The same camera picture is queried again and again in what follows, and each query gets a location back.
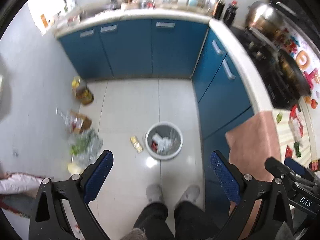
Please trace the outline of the green pepper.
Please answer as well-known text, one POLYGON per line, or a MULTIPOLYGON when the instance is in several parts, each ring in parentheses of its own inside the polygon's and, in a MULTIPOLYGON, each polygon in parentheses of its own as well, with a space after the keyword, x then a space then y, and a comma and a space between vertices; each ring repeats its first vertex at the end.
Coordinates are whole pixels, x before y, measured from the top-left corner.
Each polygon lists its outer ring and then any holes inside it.
POLYGON ((295 149, 296 157, 300 158, 302 156, 302 154, 300 152, 300 143, 298 141, 296 141, 293 146, 294 146, 294 149, 295 149))

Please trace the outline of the red white food bag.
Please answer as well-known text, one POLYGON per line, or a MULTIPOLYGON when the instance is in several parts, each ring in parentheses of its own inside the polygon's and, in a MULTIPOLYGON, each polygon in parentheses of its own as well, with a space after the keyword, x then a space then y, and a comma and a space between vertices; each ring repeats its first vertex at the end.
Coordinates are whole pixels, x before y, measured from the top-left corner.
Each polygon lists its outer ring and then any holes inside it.
POLYGON ((300 118, 300 112, 298 110, 298 105, 295 104, 289 114, 289 127, 291 129, 293 138, 295 142, 302 143, 302 137, 303 137, 303 124, 300 118))

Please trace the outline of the yellow snack wrapper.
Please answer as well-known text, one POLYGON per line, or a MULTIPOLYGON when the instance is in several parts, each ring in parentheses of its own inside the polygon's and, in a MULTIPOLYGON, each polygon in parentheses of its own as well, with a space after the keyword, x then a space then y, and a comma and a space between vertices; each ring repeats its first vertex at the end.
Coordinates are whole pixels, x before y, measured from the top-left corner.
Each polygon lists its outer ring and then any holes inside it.
POLYGON ((133 146, 133 148, 137 151, 137 153, 141 153, 143 152, 143 146, 142 144, 138 141, 136 136, 132 136, 130 138, 130 142, 133 146))

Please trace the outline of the white round trash bin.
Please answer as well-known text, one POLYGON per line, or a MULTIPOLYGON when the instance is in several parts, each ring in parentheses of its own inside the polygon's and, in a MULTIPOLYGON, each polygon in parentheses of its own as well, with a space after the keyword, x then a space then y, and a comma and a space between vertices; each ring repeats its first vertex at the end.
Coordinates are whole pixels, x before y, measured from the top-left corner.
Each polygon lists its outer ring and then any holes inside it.
POLYGON ((171 160, 181 151, 183 135, 173 123, 163 121, 149 128, 144 137, 145 148, 156 160, 171 160))

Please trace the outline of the blue kitchen cabinets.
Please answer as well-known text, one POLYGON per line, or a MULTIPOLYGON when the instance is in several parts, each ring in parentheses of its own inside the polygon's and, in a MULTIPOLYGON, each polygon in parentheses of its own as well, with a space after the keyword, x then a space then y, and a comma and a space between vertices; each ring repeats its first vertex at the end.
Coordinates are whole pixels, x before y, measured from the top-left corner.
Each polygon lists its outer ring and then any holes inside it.
POLYGON ((98 194, 100 217, 129 214, 146 204, 146 187, 159 183, 168 205, 190 184, 203 185, 197 99, 190 77, 205 36, 203 23, 140 19, 97 25, 59 41, 79 75, 89 81, 94 100, 83 107, 114 156, 98 194), (144 141, 154 124, 167 121, 182 132, 183 144, 171 160, 138 153, 129 138, 144 141))

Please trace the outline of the pink cloth mat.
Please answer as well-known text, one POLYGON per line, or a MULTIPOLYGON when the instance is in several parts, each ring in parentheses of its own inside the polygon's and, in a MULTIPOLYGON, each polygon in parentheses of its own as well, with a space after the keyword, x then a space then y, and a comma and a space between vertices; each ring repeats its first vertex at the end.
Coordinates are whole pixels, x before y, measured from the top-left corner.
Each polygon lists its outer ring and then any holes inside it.
POLYGON ((272 174, 265 169, 269 157, 281 160, 276 123, 271 111, 255 114, 225 134, 230 148, 228 161, 242 174, 271 182, 272 174))

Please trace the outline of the clear bag of greens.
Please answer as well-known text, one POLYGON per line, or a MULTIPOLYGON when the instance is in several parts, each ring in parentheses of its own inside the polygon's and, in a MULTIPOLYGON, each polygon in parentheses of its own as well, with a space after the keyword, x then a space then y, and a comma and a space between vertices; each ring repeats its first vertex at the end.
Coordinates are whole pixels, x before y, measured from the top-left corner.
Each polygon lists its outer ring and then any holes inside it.
POLYGON ((101 154, 103 140, 93 128, 90 128, 81 134, 72 134, 69 145, 71 162, 80 168, 86 168, 101 154))

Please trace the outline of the right grey slipper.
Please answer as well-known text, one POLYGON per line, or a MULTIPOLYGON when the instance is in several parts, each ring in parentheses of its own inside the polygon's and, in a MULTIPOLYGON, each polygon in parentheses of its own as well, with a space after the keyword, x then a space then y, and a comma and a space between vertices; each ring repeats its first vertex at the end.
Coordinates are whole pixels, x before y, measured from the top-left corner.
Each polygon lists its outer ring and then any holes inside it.
POLYGON ((191 202, 195 204, 199 196, 200 196, 200 187, 198 185, 190 185, 182 194, 179 200, 179 203, 191 202))

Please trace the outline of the grey slipper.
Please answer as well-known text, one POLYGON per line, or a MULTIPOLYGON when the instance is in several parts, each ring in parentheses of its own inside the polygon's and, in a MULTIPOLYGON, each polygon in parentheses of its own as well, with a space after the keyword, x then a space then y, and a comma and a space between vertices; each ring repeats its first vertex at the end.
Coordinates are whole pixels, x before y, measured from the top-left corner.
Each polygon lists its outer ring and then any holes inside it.
POLYGON ((152 184, 146 188, 146 197, 149 203, 162 203, 163 193, 160 185, 152 184))
POLYGON ((200 187, 198 185, 190 185, 182 194, 179 200, 179 203, 191 202, 195 204, 199 196, 200 196, 200 187))

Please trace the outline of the brown cardboard box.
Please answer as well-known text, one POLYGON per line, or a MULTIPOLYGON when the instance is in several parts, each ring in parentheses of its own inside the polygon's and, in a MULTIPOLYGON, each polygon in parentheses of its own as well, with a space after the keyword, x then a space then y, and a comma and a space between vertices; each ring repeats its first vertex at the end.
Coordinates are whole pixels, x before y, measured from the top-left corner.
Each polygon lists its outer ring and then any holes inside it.
POLYGON ((88 130, 91 127, 92 120, 81 113, 76 113, 75 111, 70 111, 71 117, 71 132, 75 134, 81 134, 82 132, 88 130))

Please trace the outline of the left grey slipper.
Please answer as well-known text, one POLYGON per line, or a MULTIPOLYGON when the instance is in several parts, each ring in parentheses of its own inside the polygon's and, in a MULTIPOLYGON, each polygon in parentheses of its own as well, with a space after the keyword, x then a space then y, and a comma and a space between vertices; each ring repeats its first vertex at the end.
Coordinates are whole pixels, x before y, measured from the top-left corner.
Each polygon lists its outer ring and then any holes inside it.
POLYGON ((162 203, 163 193, 160 185, 152 184, 146 188, 146 197, 149 203, 162 203))

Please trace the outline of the clear plastic bag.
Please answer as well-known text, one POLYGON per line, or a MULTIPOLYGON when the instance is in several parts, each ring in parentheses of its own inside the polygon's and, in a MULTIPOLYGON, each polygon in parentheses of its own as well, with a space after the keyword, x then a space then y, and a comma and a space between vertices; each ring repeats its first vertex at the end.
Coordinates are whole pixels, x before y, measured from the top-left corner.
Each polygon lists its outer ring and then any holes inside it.
POLYGON ((71 113, 67 112, 63 112, 61 111, 61 109, 56 108, 56 115, 58 115, 61 119, 62 122, 64 124, 64 126, 70 131, 72 132, 74 129, 74 117, 71 115, 71 113))

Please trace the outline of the red white sack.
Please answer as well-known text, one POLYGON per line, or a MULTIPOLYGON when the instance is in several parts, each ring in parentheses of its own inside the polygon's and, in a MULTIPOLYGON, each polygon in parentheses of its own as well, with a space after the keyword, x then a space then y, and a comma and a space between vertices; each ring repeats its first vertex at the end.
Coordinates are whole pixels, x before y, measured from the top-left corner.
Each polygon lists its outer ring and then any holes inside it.
POLYGON ((7 173, 1 177, 1 208, 30 218, 43 178, 27 173, 7 173))

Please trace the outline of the black wok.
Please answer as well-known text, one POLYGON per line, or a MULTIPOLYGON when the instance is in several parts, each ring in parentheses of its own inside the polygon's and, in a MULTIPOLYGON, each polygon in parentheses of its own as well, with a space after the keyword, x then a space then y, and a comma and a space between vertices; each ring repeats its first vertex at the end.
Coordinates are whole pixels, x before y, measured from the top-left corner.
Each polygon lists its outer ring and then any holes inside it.
POLYGON ((310 86, 296 61, 283 49, 278 50, 278 60, 281 70, 299 96, 311 96, 310 86))

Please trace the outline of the cooking oil bottle yellow cap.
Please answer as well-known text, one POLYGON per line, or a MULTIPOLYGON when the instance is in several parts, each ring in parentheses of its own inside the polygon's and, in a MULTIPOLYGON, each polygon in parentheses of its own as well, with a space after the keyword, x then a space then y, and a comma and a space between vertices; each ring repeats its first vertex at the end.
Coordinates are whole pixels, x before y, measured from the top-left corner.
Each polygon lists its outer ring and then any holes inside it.
POLYGON ((93 102, 94 96, 87 86, 87 82, 79 76, 75 76, 71 83, 72 94, 82 105, 89 105, 93 102))

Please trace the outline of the black gas stove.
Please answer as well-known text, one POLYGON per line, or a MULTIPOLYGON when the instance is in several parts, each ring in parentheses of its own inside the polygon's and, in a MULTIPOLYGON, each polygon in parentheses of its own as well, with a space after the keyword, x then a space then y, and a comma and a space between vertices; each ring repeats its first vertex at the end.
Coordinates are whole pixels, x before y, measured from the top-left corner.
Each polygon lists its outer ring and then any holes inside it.
POLYGON ((291 110, 298 103, 299 94, 289 83, 280 65, 266 45, 247 30, 231 27, 257 68, 274 108, 291 110))

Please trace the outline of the steel pot with lid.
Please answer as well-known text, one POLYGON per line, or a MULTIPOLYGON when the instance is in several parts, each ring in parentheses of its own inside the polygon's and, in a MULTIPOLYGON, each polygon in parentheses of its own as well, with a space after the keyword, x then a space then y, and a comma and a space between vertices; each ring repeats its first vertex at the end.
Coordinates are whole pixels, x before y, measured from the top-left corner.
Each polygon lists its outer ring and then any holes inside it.
POLYGON ((265 36, 273 35, 283 27, 283 18, 277 10, 262 1, 256 1, 248 7, 245 20, 246 28, 254 28, 265 36))

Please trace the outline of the dark soy sauce bottle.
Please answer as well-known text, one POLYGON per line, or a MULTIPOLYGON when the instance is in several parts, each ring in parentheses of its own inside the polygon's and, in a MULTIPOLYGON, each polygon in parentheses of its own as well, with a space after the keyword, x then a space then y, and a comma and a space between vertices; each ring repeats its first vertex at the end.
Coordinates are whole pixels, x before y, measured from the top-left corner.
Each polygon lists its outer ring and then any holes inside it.
POLYGON ((225 0, 218 0, 213 12, 213 18, 220 20, 224 7, 225 7, 225 0))

